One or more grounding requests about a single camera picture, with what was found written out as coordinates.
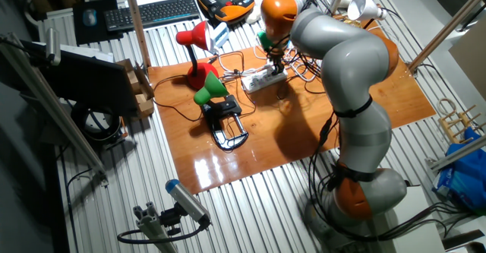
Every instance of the desk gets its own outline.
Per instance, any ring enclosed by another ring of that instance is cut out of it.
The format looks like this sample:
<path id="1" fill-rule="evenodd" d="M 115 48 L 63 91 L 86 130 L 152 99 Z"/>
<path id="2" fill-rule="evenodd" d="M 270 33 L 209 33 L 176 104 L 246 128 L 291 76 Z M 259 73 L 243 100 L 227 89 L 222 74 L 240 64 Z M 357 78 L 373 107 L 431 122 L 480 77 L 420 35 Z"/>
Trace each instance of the desk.
<path id="1" fill-rule="evenodd" d="M 245 55 L 245 69 L 258 68 L 265 64 L 265 60 L 254 56 L 252 48 L 243 49 L 242 52 Z M 241 69 L 241 56 L 224 56 L 222 63 L 228 69 Z M 220 74 L 223 73 L 217 61 L 214 66 Z M 150 83 L 155 85 L 162 79 L 185 74 L 190 67 L 191 63 L 188 62 L 150 68 Z M 243 109 L 242 114 L 254 110 L 242 91 L 239 80 L 226 86 L 237 97 Z M 314 92 L 323 91 L 318 80 L 309 83 L 308 89 Z M 279 100 L 277 92 L 280 96 L 287 92 L 286 98 Z M 195 91 L 188 87 L 183 77 L 165 82 L 157 87 L 155 94 L 158 103 L 174 106 L 191 119 L 197 119 L 200 115 L 200 107 L 192 100 Z M 435 114 L 402 61 L 391 77 L 371 88 L 371 95 L 388 112 L 393 128 Z M 274 84 L 252 93 L 250 98 L 256 105 L 255 113 L 241 119 L 249 138 L 231 153 L 223 152 L 215 146 L 204 120 L 189 122 L 174 109 L 159 107 L 179 180 L 192 193 L 196 194 L 311 156 L 318 143 L 319 131 L 333 112 L 327 96 L 307 92 L 301 79 L 290 81 L 288 87 L 284 82 Z M 238 132 L 234 122 L 225 120 L 223 124 L 228 137 L 232 137 L 231 130 Z M 322 150 L 336 147 L 336 136 L 337 129 L 331 131 Z"/>
<path id="2" fill-rule="evenodd" d="M 393 0 L 374 0 L 382 5 L 389 5 Z M 118 1 L 124 7 L 125 0 Z M 176 65 L 187 61 L 184 47 L 177 46 L 175 34 L 181 30 L 194 27 L 200 22 L 169 24 L 146 31 L 147 43 L 152 63 L 155 66 Z M 61 43 L 76 46 L 74 25 L 71 9 L 48 14 L 48 19 L 39 23 L 41 41 L 49 27 L 59 31 Z M 411 61 L 421 50 L 401 22 L 387 18 L 380 24 L 387 27 L 400 40 L 400 52 L 404 61 Z M 230 39 L 223 47 L 225 52 L 250 48 L 254 34 L 263 28 L 258 22 L 253 25 L 243 24 L 232 26 Z M 141 55 L 137 48 L 134 32 L 124 34 L 121 40 L 110 40 L 101 43 L 82 45 L 112 52 L 115 60 L 130 59 L 132 63 L 140 62 Z M 198 58 L 204 58 L 202 52 Z M 431 104 L 435 104 L 443 96 L 459 101 L 459 106 L 465 107 L 452 87 L 443 79 L 441 72 L 432 68 L 421 67 L 416 81 L 424 91 Z M 410 125 L 393 129 L 393 139 L 387 157 L 381 163 L 399 172 L 412 184 L 422 184 L 429 204 L 438 202 L 432 192 L 434 174 L 424 165 L 426 157 L 435 159 L 443 156 L 448 147 L 448 141 L 437 127 L 438 115 L 414 122 Z M 91 184 L 90 179 L 76 179 L 69 189 L 73 208 L 74 225 L 66 204 L 65 178 L 69 180 L 75 174 L 87 169 L 86 162 L 75 157 L 75 151 L 65 152 L 65 168 L 58 161 L 60 190 L 64 205 L 64 215 L 68 238 L 72 252 L 76 251 L 73 229 L 76 230 L 79 252 L 148 252 L 158 253 L 155 246 L 139 246 L 119 244 L 116 234 L 129 229 L 136 229 L 132 207 L 144 206 L 153 201 L 158 210 L 170 208 L 174 202 L 165 193 L 164 186 L 169 179 L 179 176 L 175 170 L 169 141 L 166 137 L 167 125 L 162 125 L 159 111 L 148 119 L 132 122 L 128 126 L 130 137 L 128 143 L 118 145 L 109 152 L 102 154 L 102 159 L 108 166 L 106 178 L 109 186 Z M 336 151 L 323 153 L 327 163 L 336 158 Z M 218 188 L 201 192 L 197 197 L 211 214 L 213 226 L 210 231 L 204 231 L 197 237 L 176 242 L 178 250 L 185 252 L 327 252 L 321 248 L 317 240 L 307 231 L 301 220 L 302 207 L 308 199 L 308 188 L 304 170 L 305 160 L 287 163 L 283 166 L 231 182 Z M 317 165 L 319 174 L 328 172 L 320 163 Z M 183 232 L 192 232 L 195 225 L 190 218 L 182 220 Z M 355 246 L 349 251 L 357 251 Z"/>

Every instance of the keyboard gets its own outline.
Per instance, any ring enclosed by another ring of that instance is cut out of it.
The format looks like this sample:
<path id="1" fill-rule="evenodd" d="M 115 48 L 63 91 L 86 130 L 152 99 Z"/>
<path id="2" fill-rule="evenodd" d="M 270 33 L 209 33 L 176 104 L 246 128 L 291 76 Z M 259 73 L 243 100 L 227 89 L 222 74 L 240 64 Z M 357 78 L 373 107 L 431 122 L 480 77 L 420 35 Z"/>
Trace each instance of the keyboard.
<path id="1" fill-rule="evenodd" d="M 176 21 L 186 21 L 199 17 L 194 0 L 166 0 L 138 7 L 144 27 L 154 27 Z M 106 29 L 109 32 L 126 31 L 134 28 L 130 8 L 106 11 Z"/>

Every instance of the power strip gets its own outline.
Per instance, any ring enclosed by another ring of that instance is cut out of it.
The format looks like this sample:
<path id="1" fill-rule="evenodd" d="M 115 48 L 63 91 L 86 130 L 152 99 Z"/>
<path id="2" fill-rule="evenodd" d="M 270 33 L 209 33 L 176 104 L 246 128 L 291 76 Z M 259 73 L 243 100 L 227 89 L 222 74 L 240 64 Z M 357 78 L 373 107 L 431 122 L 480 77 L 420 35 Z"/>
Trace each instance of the power strip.
<path id="1" fill-rule="evenodd" d="M 279 74 L 272 74 L 273 66 L 270 68 L 266 68 L 262 71 L 259 71 L 256 74 L 252 74 L 241 79 L 241 83 L 243 87 L 247 91 L 247 93 L 254 93 L 257 90 L 261 90 L 265 87 L 270 86 L 271 84 L 275 84 L 279 81 L 284 81 L 287 79 L 287 71 L 284 70 Z"/>

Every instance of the metal slatted table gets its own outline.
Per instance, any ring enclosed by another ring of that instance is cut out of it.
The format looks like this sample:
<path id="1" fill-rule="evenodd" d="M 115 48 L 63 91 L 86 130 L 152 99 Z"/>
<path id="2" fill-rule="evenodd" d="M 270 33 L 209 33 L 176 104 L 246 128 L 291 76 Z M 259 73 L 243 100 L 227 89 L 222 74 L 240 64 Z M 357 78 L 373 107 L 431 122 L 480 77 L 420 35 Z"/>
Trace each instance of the metal slatted table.
<path id="1" fill-rule="evenodd" d="M 392 0 L 374 0 L 387 8 L 399 12 Z M 119 0 L 119 7 L 125 0 Z M 176 45 L 175 35 L 181 30 L 190 30 L 200 20 L 181 22 L 145 30 L 152 64 L 158 66 L 178 64 L 189 60 L 184 47 Z M 421 44 L 414 38 L 406 24 L 395 17 L 381 21 L 385 34 L 396 37 L 400 55 L 410 62 L 421 51 Z M 71 9 L 48 13 L 48 19 L 39 23 L 39 34 L 43 41 L 47 28 L 60 32 L 61 43 L 76 46 L 74 22 Z M 255 34 L 264 28 L 263 22 L 232 26 L 224 52 L 231 52 L 254 45 Z M 115 60 L 130 59 L 141 62 L 140 49 L 134 32 L 124 34 L 120 40 L 82 45 L 112 52 Z M 196 49 L 201 59 L 207 52 Z M 433 64 L 429 59 L 425 63 Z M 431 104 L 442 97 L 458 103 L 452 87 L 439 71 L 420 67 L 416 81 Z M 393 129 L 390 150 L 381 163 L 402 174 L 414 185 L 421 185 L 429 204 L 438 202 L 431 191 L 434 174 L 425 165 L 424 159 L 438 160 L 448 148 L 448 140 L 440 130 L 439 116 Z M 127 142 L 102 153 L 106 165 L 109 185 L 102 187 L 88 178 L 80 178 L 69 188 L 72 201 L 72 222 L 68 209 L 66 180 L 87 169 L 86 161 L 68 149 L 57 162 L 59 181 L 65 209 L 69 245 L 72 252 L 157 252 L 153 245 L 126 245 L 116 240 L 116 235 L 136 229 L 132 207 L 153 201 L 159 211 L 171 208 L 172 198 L 165 192 L 167 180 L 177 178 L 169 145 L 164 134 L 158 110 L 148 119 L 132 122 Z M 339 150 L 322 153 L 320 158 L 336 161 Z M 308 159 L 295 161 L 266 172 L 258 173 L 197 195 L 202 205 L 211 213 L 213 227 L 209 231 L 176 242 L 180 252 L 317 252 L 319 242 L 307 231 L 301 220 L 301 212 L 310 195 L 307 189 L 305 167 Z M 325 166 L 318 166 L 320 175 L 327 174 Z M 435 218 L 445 220 L 443 214 Z M 183 219 L 182 232 L 195 230 L 192 220 Z"/>

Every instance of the lamp base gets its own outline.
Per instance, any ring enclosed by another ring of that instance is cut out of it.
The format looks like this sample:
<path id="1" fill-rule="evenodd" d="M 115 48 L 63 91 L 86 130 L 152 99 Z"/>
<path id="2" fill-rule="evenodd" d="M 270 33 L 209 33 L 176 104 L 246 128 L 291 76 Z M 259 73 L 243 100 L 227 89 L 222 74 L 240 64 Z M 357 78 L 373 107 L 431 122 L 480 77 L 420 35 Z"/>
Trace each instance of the lamp base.
<path id="1" fill-rule="evenodd" d="M 193 68 L 191 67 L 188 72 L 188 82 L 196 90 L 200 90 L 204 87 L 206 82 L 206 76 L 210 72 L 213 72 L 216 77 L 219 77 L 218 71 L 214 66 L 209 63 L 197 63 L 197 75 L 193 76 Z"/>

